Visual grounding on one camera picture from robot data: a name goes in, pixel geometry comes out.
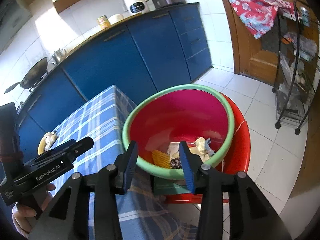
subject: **canned food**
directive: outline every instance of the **canned food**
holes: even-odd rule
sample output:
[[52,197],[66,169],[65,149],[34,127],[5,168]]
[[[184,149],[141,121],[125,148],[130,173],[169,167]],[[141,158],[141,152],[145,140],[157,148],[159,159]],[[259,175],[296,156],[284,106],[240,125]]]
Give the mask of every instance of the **canned food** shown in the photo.
[[301,19],[303,25],[310,27],[309,11],[305,7],[300,7]]
[[101,16],[97,19],[98,24],[100,25],[101,29],[107,28],[109,26],[111,26],[108,18],[106,15]]

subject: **cabinet drawer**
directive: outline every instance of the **cabinet drawer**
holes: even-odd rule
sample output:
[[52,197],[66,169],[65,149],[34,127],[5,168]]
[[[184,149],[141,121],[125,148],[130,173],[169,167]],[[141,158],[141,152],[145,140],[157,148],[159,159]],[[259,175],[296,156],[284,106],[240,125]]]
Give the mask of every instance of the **cabinet drawer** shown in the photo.
[[187,59],[208,46],[202,27],[181,35],[180,40]]
[[145,17],[128,28],[158,91],[190,84],[179,36],[169,14]]
[[202,73],[204,73],[208,68],[212,66],[209,49],[205,48],[200,53],[188,59],[187,64],[191,80],[195,80],[197,77],[199,77]]
[[186,33],[202,26],[200,14],[195,5],[170,10],[170,15],[179,34]]

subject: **door frame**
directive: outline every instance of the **door frame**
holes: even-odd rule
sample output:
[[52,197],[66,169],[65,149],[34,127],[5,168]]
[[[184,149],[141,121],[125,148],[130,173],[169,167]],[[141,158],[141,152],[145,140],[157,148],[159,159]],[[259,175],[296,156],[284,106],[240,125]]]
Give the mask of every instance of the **door frame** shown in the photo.
[[232,51],[233,51],[233,62],[235,73],[240,73],[240,55],[239,55],[239,43],[238,43],[238,35],[236,29],[236,22],[233,16],[233,9],[229,0],[222,0],[224,8],[226,10],[230,35],[231,35],[231,43],[232,43]]

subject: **blue kitchen cabinet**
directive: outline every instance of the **blue kitchen cabinet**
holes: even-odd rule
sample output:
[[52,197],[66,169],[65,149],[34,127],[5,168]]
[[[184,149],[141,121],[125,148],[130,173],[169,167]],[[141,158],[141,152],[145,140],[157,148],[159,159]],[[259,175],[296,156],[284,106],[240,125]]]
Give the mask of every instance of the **blue kitchen cabinet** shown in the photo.
[[86,101],[56,67],[31,94],[26,111],[46,132],[55,129]]
[[191,79],[195,80],[212,66],[209,49],[205,48],[193,57],[189,58],[187,60],[187,64]]
[[99,35],[65,59],[62,67],[88,100],[111,85],[136,104],[156,93],[126,26]]
[[38,156],[38,146],[46,132],[26,113],[19,114],[17,124],[25,163]]
[[128,28],[158,91],[190,84],[186,59],[169,13],[147,15],[129,22]]
[[170,15],[180,35],[202,27],[200,13],[196,5],[170,9]]
[[202,27],[180,35],[180,40],[186,59],[208,47],[207,38]]

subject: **red floral cloth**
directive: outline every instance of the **red floral cloth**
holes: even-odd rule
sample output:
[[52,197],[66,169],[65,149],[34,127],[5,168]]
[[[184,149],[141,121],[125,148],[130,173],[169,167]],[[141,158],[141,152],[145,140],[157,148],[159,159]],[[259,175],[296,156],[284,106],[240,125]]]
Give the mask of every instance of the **red floral cloth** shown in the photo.
[[293,3],[283,0],[229,0],[229,2],[256,39],[271,29],[278,8],[294,15]]

